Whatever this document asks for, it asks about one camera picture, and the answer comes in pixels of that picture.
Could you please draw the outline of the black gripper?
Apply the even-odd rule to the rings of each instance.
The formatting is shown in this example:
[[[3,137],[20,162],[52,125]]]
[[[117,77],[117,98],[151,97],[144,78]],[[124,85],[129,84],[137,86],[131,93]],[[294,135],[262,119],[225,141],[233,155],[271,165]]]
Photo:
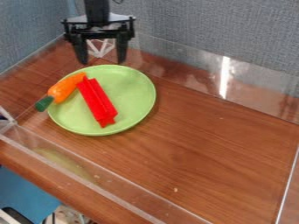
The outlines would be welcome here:
[[[105,22],[89,22],[85,15],[61,21],[64,38],[72,42],[77,60],[88,64],[88,46],[85,39],[116,39],[116,57],[121,64],[127,59],[128,40],[135,36],[136,17],[109,13]]]

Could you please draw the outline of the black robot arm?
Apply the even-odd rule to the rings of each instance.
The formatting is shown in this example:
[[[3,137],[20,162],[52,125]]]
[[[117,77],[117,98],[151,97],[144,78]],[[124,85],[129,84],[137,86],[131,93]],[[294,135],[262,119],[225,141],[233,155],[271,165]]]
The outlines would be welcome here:
[[[109,0],[84,0],[85,14],[61,21],[64,38],[71,42],[79,62],[88,64],[88,40],[116,41],[116,61],[127,60],[128,41],[136,36],[133,16],[119,15],[109,10]]]

